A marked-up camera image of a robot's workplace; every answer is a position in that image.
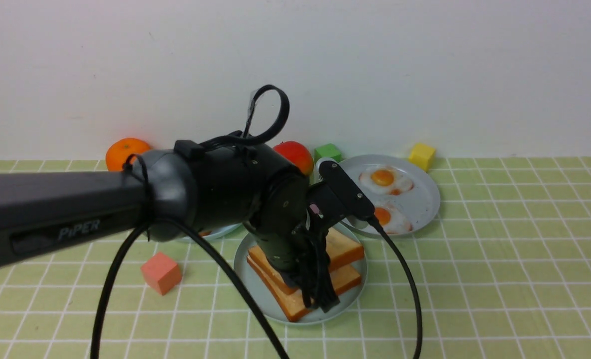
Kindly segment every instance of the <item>green cube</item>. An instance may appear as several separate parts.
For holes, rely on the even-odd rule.
[[[336,162],[342,161],[342,152],[340,152],[333,143],[320,146],[313,151],[313,161],[317,163],[322,157],[331,157]]]

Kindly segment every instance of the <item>egg white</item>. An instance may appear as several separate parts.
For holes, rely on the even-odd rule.
[[[393,174],[393,183],[389,186],[379,186],[371,179],[373,172],[377,170],[387,170]],[[378,195],[400,195],[413,189],[413,181],[390,166],[372,166],[360,173],[358,178],[360,184],[367,190]]]
[[[405,234],[413,229],[411,222],[398,207],[391,202],[374,202],[375,207],[381,207],[389,211],[391,214],[391,221],[382,227],[387,234]]]

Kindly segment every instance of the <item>red cube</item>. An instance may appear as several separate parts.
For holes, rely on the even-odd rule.
[[[178,263],[159,252],[149,261],[141,266],[145,283],[154,288],[155,291],[166,295],[182,280],[182,273]]]

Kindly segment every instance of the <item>plate rim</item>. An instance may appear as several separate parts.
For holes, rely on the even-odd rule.
[[[243,224],[242,223],[237,223],[237,224],[226,225],[225,227],[220,227],[218,229],[219,232],[211,233],[208,236],[204,236],[202,238],[205,239],[206,241],[210,241],[212,239],[222,238],[223,236],[225,236],[225,235],[233,232],[234,230],[238,229],[238,227],[240,227],[241,225],[243,225]],[[193,243],[193,239],[189,238],[188,236],[184,236],[184,237],[178,238],[177,241],[181,241],[181,242],[184,242],[184,243]]]

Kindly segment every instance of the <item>toast slice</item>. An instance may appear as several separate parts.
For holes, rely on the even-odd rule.
[[[329,271],[337,270],[347,264],[359,261],[364,258],[364,247],[351,238],[331,228],[327,235],[327,254],[330,257]],[[282,276],[269,264],[264,252],[257,245],[249,248],[249,255],[254,262],[262,268],[271,281],[287,295],[295,292],[298,288],[289,288],[282,280]]]
[[[310,309],[307,309],[304,306],[302,291],[300,289],[291,294],[286,294],[278,288],[277,284],[270,279],[270,276],[267,275],[249,255],[247,255],[247,263],[249,263],[257,275],[262,279],[262,282],[264,282],[265,286],[271,292],[271,295],[275,298],[280,309],[282,309],[282,312],[287,317],[287,320],[295,322],[311,312]],[[362,282],[362,276],[350,264],[338,268],[330,274],[331,282],[333,283],[333,288],[337,295],[345,293]]]

